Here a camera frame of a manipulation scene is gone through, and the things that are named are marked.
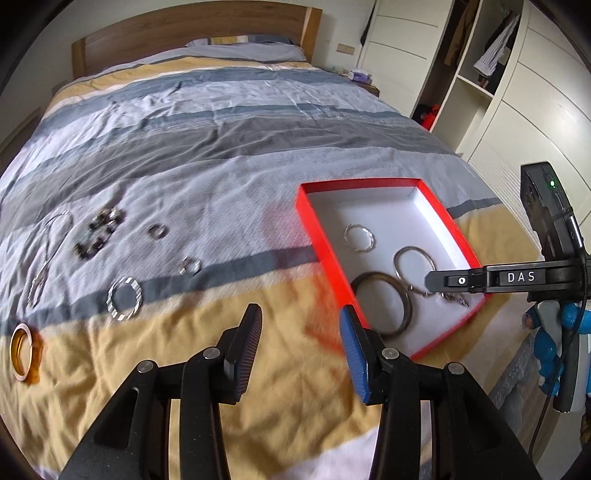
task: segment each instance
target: brown garment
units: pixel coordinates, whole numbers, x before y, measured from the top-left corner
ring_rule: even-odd
[[[468,0],[468,4],[453,34],[452,43],[449,45],[447,55],[445,56],[445,65],[457,67],[459,64],[460,58],[462,58],[462,54],[468,43],[468,37],[470,36],[479,4],[480,0]]]

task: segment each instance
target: brown bangle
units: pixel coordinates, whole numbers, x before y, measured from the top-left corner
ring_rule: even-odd
[[[25,337],[29,340],[29,363],[24,367],[21,363],[21,348]],[[14,329],[10,340],[10,359],[12,363],[12,373],[19,382],[24,382],[33,364],[33,336],[31,330],[25,323],[20,323]]]
[[[410,326],[410,321],[413,318],[413,301],[408,295],[408,291],[398,280],[396,280],[396,278],[394,278],[391,275],[388,275],[387,273],[365,272],[357,276],[351,282],[351,290],[353,290],[353,293],[355,295],[357,295],[357,289],[359,288],[359,286],[367,280],[381,280],[391,285],[394,288],[394,290],[398,292],[398,295],[400,295],[400,299],[402,300],[402,307],[404,308],[404,313],[402,314],[402,323],[400,324],[400,327],[398,327],[392,333],[382,333],[377,330],[376,332],[378,332],[383,338],[396,338],[402,335],[405,332],[405,330],[408,329],[408,327]]]

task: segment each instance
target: open closet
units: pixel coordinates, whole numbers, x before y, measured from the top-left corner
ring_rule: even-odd
[[[430,131],[462,155],[502,94],[523,6],[523,0],[378,0],[359,65],[403,115],[418,119],[438,106]]]

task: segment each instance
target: hand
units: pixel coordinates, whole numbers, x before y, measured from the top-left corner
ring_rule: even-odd
[[[561,324],[567,329],[572,329],[579,314],[580,307],[575,303],[566,304],[561,313]],[[544,394],[548,394],[552,373],[558,363],[556,342],[550,334],[543,328],[535,307],[530,308],[524,315],[524,326],[529,329],[540,328],[534,339],[534,357],[539,360],[540,388]],[[591,310],[585,311],[583,321],[579,327],[580,334],[591,333]],[[560,390],[560,375],[564,371],[564,366],[560,367],[558,380],[552,388],[552,395],[557,395]],[[587,381],[587,395],[591,395],[591,369]]]

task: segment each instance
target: bedspread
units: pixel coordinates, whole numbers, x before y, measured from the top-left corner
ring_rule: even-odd
[[[367,478],[379,408],[354,395],[335,301],[294,209],[300,183],[352,177],[420,177],[481,263],[537,258],[462,159],[307,63],[181,56],[62,89],[0,179],[0,413],[27,459],[57,475],[139,361],[186,361],[255,302],[264,326],[249,388],[221,407],[233,478]],[[79,260],[73,245],[104,206],[125,220],[95,257]],[[74,227],[30,308],[43,225],[64,210]],[[168,235],[151,239],[152,223]],[[63,235],[56,222],[51,249]],[[185,255],[203,262],[194,277],[179,274]],[[139,281],[144,304],[116,322],[105,300],[124,276]],[[421,361],[462,361],[490,391],[526,337],[525,309],[522,297],[497,295]],[[26,383],[9,363],[21,322],[41,352]],[[423,461],[428,438],[426,424]],[[176,403],[170,444],[177,478]]]

